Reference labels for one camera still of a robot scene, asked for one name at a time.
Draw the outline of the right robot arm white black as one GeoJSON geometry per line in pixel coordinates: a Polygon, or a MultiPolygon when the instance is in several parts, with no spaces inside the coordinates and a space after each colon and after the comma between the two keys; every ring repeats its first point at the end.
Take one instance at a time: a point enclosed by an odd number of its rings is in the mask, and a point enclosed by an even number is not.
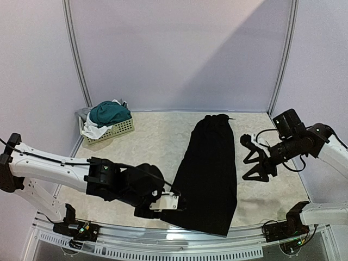
{"type": "MultiPolygon", "coordinates": [[[[244,134],[240,138],[240,143],[249,150],[243,162],[253,164],[243,180],[268,182],[270,177],[277,176],[278,166],[302,156],[310,156],[347,177],[347,146],[330,126],[316,123],[305,127],[299,123],[293,127],[279,127],[278,133],[281,140],[273,146],[263,143],[257,134],[244,134]]],[[[281,232],[285,237],[293,237],[302,225],[314,224],[347,225],[347,203],[298,203],[287,213],[281,232]]]]}

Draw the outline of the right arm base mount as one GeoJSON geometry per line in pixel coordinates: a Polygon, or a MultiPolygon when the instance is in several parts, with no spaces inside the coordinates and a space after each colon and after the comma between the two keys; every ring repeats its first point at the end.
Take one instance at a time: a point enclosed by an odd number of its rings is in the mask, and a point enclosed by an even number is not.
{"type": "Polygon", "coordinates": [[[262,225],[262,234],[266,242],[279,241],[280,250],[289,256],[299,251],[311,241],[316,234],[318,224],[310,232],[308,225],[304,225],[300,219],[303,208],[309,201],[301,201],[295,204],[285,215],[285,221],[270,220],[262,225]]]}

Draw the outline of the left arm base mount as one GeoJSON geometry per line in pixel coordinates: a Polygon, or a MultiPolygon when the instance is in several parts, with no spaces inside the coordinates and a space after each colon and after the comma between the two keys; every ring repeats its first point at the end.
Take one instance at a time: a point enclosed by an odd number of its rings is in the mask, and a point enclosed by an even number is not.
{"type": "Polygon", "coordinates": [[[76,210],[68,203],[65,204],[66,214],[62,222],[55,222],[53,232],[70,237],[69,247],[81,250],[85,241],[95,243],[101,226],[91,221],[78,221],[76,210]]]}

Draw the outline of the teal green garment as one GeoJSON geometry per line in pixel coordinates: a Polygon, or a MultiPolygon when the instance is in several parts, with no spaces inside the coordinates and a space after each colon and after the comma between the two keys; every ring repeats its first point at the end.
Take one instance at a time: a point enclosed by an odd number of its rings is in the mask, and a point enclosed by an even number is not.
{"type": "Polygon", "coordinates": [[[118,100],[104,101],[90,111],[90,120],[97,124],[98,128],[111,126],[132,118],[127,103],[120,103],[118,100]]]}

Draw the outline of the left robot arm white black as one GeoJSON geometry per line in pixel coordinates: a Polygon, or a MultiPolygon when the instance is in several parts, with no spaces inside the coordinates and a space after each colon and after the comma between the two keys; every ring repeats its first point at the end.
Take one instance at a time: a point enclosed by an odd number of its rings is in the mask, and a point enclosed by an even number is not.
{"type": "Polygon", "coordinates": [[[159,169],[150,164],[131,166],[108,159],[69,158],[38,151],[26,145],[18,133],[13,133],[1,153],[1,190],[16,194],[69,236],[81,230],[72,217],[74,209],[59,203],[38,181],[57,183],[99,197],[105,201],[121,201],[135,208],[135,215],[156,219],[172,196],[164,186],[167,182],[159,169]]]}

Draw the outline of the black trousers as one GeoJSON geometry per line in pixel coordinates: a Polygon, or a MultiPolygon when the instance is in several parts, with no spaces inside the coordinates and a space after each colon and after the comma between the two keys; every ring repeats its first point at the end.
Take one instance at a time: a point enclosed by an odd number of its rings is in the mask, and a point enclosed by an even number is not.
{"type": "Polygon", "coordinates": [[[234,134],[226,114],[207,115],[191,133],[173,187],[185,209],[164,210],[161,220],[225,237],[237,207],[234,134]]]}

